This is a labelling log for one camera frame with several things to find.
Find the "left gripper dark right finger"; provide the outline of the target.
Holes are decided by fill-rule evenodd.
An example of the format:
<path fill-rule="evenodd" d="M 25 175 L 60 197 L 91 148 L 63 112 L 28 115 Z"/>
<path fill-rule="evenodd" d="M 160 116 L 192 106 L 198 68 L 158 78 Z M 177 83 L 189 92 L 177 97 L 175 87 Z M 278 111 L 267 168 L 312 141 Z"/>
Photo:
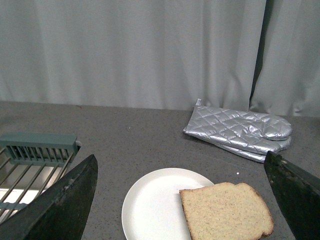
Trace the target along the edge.
<path fill-rule="evenodd" d="M 320 179 L 268 151 L 263 163 L 273 195 L 297 240 L 320 238 Z"/>

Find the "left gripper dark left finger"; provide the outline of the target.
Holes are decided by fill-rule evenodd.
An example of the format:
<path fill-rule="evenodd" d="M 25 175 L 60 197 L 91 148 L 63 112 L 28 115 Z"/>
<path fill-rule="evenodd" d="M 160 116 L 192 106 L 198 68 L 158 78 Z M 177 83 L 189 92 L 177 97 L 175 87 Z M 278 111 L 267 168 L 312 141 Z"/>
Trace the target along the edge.
<path fill-rule="evenodd" d="M 80 240 L 94 199 L 98 162 L 91 154 L 0 225 L 2 240 Z"/>

